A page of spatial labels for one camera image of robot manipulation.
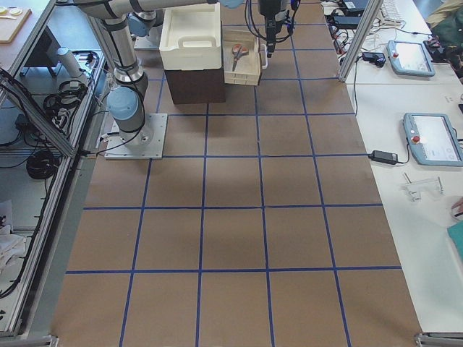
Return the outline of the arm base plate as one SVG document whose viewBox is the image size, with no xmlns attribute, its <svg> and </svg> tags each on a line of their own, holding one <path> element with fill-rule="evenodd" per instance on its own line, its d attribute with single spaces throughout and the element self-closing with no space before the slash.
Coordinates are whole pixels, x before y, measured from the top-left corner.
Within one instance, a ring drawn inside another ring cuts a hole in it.
<svg viewBox="0 0 463 347">
<path fill-rule="evenodd" d="M 120 134 L 118 125 L 113 121 L 111 131 L 116 132 L 116 135 L 109 137 L 109 150 L 104 152 L 105 159 L 162 159 L 167 121 L 167 113 L 148 113 L 141 132 L 130 142 L 130 136 Z"/>
<path fill-rule="evenodd" d="M 158 50 L 161 37 L 154 35 L 147 35 L 145 37 L 137 37 L 135 39 L 135 50 Z"/>
</svg>

